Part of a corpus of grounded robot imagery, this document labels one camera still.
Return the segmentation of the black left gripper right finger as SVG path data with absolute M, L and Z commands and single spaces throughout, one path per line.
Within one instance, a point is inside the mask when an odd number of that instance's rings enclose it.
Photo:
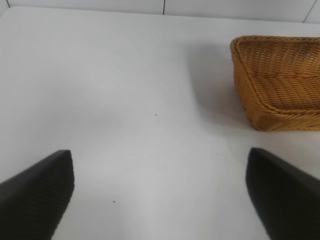
M 246 188 L 271 240 L 320 238 L 320 181 L 262 148 L 252 148 Z

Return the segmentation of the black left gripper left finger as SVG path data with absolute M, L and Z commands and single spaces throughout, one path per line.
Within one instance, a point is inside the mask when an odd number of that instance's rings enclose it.
M 0 238 L 52 239 L 75 188 L 70 150 L 58 150 L 0 185 Z

